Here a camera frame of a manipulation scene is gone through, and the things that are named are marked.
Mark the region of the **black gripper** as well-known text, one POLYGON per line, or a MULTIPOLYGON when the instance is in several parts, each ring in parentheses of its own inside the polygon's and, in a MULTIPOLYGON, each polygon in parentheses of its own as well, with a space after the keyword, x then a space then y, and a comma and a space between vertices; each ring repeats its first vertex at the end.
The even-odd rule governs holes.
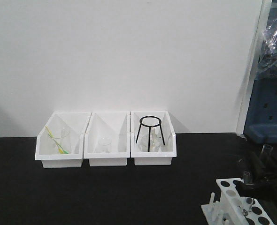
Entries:
POLYGON ((256 183, 246 184, 239 181, 237 191, 241 196, 258 200, 269 218, 277 225, 277 179, 259 182, 265 174, 270 179, 277 177, 277 157, 272 154, 267 155, 265 167, 254 152, 250 152, 248 156, 253 181, 256 183))

